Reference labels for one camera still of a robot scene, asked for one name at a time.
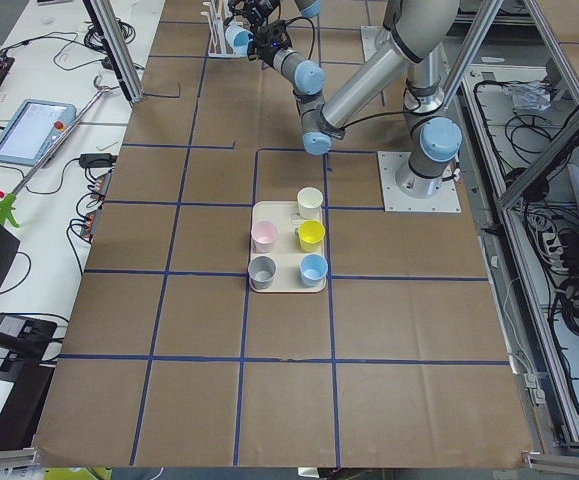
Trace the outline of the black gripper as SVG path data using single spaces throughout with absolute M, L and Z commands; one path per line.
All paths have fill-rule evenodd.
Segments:
M 247 47 L 247 58 L 250 61 L 262 60 L 264 63 L 272 63 L 279 51 L 287 50 L 291 46 L 287 23 L 273 22 L 259 27 L 253 33 L 253 39 Z

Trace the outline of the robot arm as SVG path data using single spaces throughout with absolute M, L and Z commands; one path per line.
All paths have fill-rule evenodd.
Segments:
M 444 101 L 442 59 L 440 51 L 434 49 L 422 62 L 408 68 L 403 94 L 412 149 L 397 170 L 396 182 L 416 199 L 428 199 L 439 191 L 444 171 L 462 145 L 460 127 L 442 113 Z
M 457 1 L 390 1 L 384 35 L 373 56 L 330 98 L 323 96 L 325 72 L 292 48 L 288 20 L 268 23 L 278 1 L 255 1 L 241 14 L 251 26 L 250 59 L 259 59 L 288 80 L 300 115 L 304 150 L 323 155 L 334 139 L 385 87 L 409 67 L 420 64 L 448 33 L 458 12 Z

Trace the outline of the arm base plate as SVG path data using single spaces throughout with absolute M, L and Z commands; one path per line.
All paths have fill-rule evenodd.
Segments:
M 364 63 L 368 63 L 377 52 L 383 54 L 390 48 L 391 31 L 383 26 L 361 26 L 360 37 Z
M 460 214 L 454 181 L 442 182 L 437 192 L 427 199 L 411 197 L 398 186 L 397 171 L 408 163 L 409 156 L 409 152 L 377 152 L 384 210 L 391 213 Z

